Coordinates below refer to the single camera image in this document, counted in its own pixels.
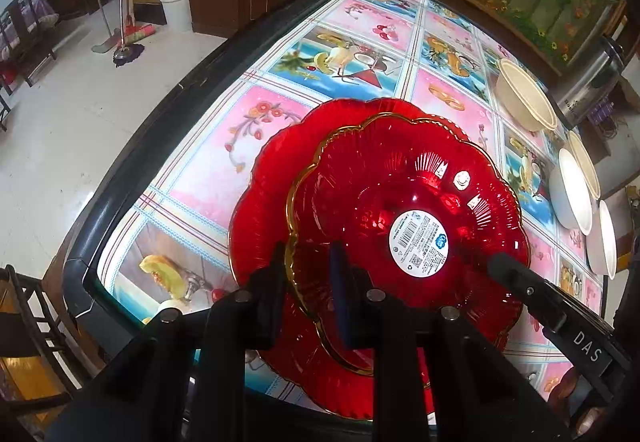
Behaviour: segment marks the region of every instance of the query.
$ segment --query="red fruit plate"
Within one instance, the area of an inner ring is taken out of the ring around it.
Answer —
[[[335,129],[362,123],[380,112],[410,119],[430,117],[446,124],[460,140],[468,140],[448,119],[425,114],[398,99],[338,99],[315,108],[300,123],[274,135],[255,161],[250,185],[234,210],[229,228],[229,256],[239,285],[244,285],[253,271],[270,263],[277,242],[288,241],[287,195],[300,171],[313,161],[319,143]],[[372,378],[344,368],[329,355],[313,321],[292,296],[287,295],[276,346],[260,355],[275,372],[302,387],[324,409],[349,418],[372,417]],[[426,399],[428,410],[433,411],[430,390],[426,390]]]
[[[370,374],[372,354],[340,343],[333,241],[374,286],[411,307],[457,307],[499,348],[522,311],[486,275],[497,252],[529,264],[520,206],[484,151],[442,122],[379,114],[336,130],[294,183],[287,221],[287,276],[325,348],[354,372]]]

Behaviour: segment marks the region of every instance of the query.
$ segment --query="bowl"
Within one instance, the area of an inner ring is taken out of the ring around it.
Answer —
[[[530,132],[556,130],[558,117],[536,81],[506,58],[498,62],[495,95],[516,121]]]
[[[596,204],[593,214],[593,228],[587,236],[587,257],[591,270],[597,275],[616,276],[616,234],[604,200]]]
[[[549,193],[558,221],[587,236],[593,225],[591,197],[580,165],[565,148],[560,149],[558,164],[549,177]]]
[[[331,242],[374,286],[410,307],[457,307],[501,348],[520,315],[486,275],[498,252],[529,263],[516,196],[482,149],[429,117],[383,113],[336,130],[295,181],[287,222],[287,277],[323,346],[355,372],[371,374],[373,357],[340,341]]]
[[[591,162],[591,158],[584,148],[580,137],[578,137],[578,134],[573,130],[569,130],[568,135],[569,138],[567,139],[565,147],[573,154],[575,160],[578,162],[591,197],[594,200],[598,200],[600,198],[600,182],[598,181],[598,175],[596,174],[593,162]]]
[[[380,112],[395,112],[410,119],[431,117],[461,141],[468,141],[448,119],[426,114],[399,99],[336,99],[311,110],[300,123],[281,130],[262,147],[250,184],[236,205],[228,245],[231,270],[239,285],[245,285],[252,272],[270,263],[276,242],[288,241],[287,195],[300,171],[313,161],[319,143],[333,130],[362,123]],[[282,330],[275,346],[260,352],[260,356],[325,410],[347,418],[372,418],[373,379],[345,368],[329,355],[319,338],[318,325],[301,310],[292,294],[286,296]],[[424,396],[428,412],[433,411],[431,390],[425,388]]]

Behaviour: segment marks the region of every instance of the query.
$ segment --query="tiled floor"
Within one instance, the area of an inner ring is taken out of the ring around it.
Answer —
[[[112,25],[117,3],[106,6]],[[42,277],[111,162],[169,90],[224,39],[167,28],[133,63],[91,46],[107,38],[100,13],[63,22],[58,60],[7,99],[0,131],[0,265]]]

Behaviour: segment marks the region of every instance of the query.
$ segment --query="plate label sticker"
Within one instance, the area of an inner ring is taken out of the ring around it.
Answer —
[[[449,239],[435,216],[412,210],[395,219],[389,233],[389,249],[400,269],[416,278],[427,278],[447,261]]]

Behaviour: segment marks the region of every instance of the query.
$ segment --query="mop head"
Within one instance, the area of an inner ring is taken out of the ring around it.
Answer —
[[[115,64],[116,68],[124,64],[131,63],[133,60],[135,60],[135,58],[142,54],[143,50],[145,50],[145,46],[140,44],[127,45],[127,48],[129,48],[129,55],[125,58],[116,58],[115,56],[113,57],[113,63]]]

